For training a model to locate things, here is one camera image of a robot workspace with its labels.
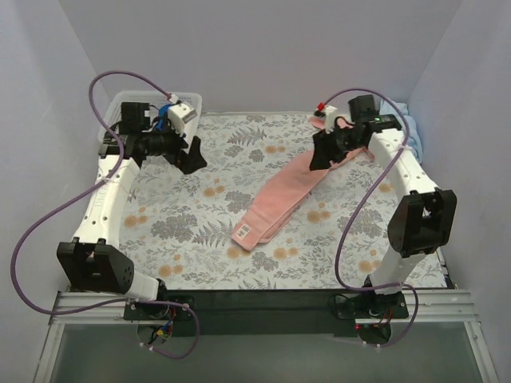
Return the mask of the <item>pink towel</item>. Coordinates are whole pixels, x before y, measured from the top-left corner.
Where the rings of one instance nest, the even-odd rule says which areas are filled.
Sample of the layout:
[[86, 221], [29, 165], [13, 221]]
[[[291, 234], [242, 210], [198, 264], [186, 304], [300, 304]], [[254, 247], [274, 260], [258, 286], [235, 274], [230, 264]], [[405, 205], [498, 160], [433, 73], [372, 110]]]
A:
[[341, 163], [317, 171], [309, 169], [314, 153], [312, 150], [298, 154], [260, 189], [232, 232], [232, 240], [246, 251], [269, 243], [330, 171], [365, 151], [365, 148], [355, 149]]

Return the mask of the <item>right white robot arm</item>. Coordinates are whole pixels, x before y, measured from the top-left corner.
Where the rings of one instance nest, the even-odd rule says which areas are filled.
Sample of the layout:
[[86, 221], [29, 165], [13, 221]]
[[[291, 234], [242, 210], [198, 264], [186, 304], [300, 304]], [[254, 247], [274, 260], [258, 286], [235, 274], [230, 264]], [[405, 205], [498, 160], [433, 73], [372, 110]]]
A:
[[378, 93], [359, 92], [349, 102], [349, 121], [328, 102], [316, 107], [314, 115], [324, 126], [313, 136], [310, 169], [331, 168], [359, 148], [367, 149], [382, 167], [377, 181], [391, 182], [398, 206], [387, 224], [388, 250], [361, 290], [393, 295], [404, 288], [410, 273], [427, 255], [448, 243], [458, 199], [422, 169], [408, 145], [410, 125], [400, 108], [382, 97], [394, 110], [383, 114], [374, 102]]

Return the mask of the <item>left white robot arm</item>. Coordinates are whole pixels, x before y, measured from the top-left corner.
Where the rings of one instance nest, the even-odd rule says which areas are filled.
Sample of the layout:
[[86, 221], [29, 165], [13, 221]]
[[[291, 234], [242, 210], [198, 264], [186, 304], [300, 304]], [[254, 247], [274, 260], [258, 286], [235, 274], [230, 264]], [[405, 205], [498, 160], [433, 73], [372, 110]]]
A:
[[98, 189], [69, 242], [57, 247], [71, 287], [153, 301], [160, 288], [154, 277], [136, 271], [121, 252], [122, 214], [133, 181], [149, 157], [163, 157], [183, 174], [206, 167], [196, 136], [197, 111], [174, 100], [153, 111], [150, 104], [121, 103], [121, 117], [105, 133], [99, 150]]

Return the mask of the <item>blue rolled towel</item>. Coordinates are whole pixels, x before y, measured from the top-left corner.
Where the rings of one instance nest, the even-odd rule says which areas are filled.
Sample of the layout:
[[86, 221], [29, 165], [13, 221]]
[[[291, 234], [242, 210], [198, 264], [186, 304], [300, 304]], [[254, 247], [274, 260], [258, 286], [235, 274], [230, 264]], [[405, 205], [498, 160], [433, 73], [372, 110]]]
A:
[[168, 120], [168, 110], [172, 106], [172, 104], [163, 105], [158, 109], [157, 116], [153, 119], [153, 129], [161, 132]]

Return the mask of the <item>white plastic basket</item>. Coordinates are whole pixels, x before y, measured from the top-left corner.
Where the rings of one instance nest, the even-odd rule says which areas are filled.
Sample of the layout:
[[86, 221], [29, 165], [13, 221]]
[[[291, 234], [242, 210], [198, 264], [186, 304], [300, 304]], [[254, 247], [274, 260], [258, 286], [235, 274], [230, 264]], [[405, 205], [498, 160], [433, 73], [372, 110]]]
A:
[[[156, 92], [129, 93], [123, 92], [116, 96], [113, 105], [105, 117], [109, 127], [121, 138], [125, 147], [125, 158], [131, 157], [131, 146], [137, 135], [143, 133], [170, 133], [173, 132], [171, 122], [168, 119], [161, 132], [153, 129], [153, 119], [158, 114], [158, 109], [166, 104], [179, 104], [184, 102], [192, 106], [198, 114], [198, 108], [185, 97], [172, 95], [169, 99]], [[188, 152], [193, 138], [184, 137], [188, 147], [183, 151]]]

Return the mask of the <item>floral table mat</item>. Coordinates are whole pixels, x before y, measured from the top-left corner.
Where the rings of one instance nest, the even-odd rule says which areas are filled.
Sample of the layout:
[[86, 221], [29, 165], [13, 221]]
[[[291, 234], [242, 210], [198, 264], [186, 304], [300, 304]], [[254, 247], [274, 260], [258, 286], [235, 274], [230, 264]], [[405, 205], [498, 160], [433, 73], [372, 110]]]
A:
[[313, 133], [304, 114], [202, 116], [207, 167], [186, 176], [162, 157], [147, 159], [122, 214], [121, 252], [170, 289], [362, 285], [386, 253], [398, 205], [366, 153], [330, 171], [269, 243], [246, 251], [232, 240], [256, 194], [311, 149]]

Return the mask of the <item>light blue crumpled towel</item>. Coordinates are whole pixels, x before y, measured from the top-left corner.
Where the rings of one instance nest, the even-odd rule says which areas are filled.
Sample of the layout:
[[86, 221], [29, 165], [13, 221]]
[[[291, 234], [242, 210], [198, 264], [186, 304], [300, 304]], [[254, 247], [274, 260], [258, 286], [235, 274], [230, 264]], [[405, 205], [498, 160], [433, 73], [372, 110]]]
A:
[[[394, 104], [399, 109], [404, 119], [400, 118], [400, 115], [397, 113], [396, 109], [392, 106], [392, 104]], [[392, 114], [396, 116], [401, 125], [404, 125], [404, 122], [408, 124], [410, 134], [407, 141], [407, 146], [414, 155], [414, 158], [417, 160], [417, 162], [421, 164], [423, 160], [422, 142], [418, 135], [416, 121], [409, 114], [408, 105], [406, 103], [400, 103], [397, 101], [391, 101], [391, 103], [389, 104], [387, 101], [381, 99], [379, 104], [379, 112], [382, 115]]]

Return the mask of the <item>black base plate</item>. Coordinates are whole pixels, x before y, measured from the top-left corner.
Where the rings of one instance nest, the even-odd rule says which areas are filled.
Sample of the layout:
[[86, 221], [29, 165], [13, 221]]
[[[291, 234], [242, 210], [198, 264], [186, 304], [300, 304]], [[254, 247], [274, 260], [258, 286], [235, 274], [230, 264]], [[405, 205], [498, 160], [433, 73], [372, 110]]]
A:
[[332, 334], [354, 337], [356, 321], [407, 319], [403, 294], [348, 290], [167, 290], [156, 304], [129, 303], [124, 319], [173, 321], [172, 335]]

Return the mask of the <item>aluminium rail frame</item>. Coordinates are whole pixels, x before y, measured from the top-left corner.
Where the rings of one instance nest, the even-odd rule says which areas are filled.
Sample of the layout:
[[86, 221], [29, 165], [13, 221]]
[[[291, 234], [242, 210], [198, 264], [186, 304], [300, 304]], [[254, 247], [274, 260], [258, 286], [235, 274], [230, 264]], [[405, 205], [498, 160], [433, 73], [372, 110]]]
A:
[[[484, 382], [497, 382], [484, 336], [480, 316], [470, 292], [452, 289], [418, 290], [419, 322], [460, 322], [465, 326], [477, 367]], [[69, 319], [50, 319], [50, 331], [43, 346], [38, 371], [34, 380], [48, 382], [53, 372], [57, 351], [65, 323], [112, 324], [120, 321], [125, 307], [131, 302], [126, 298], [115, 298], [111, 294], [86, 292], [61, 292], [57, 295], [54, 310], [64, 311]]]

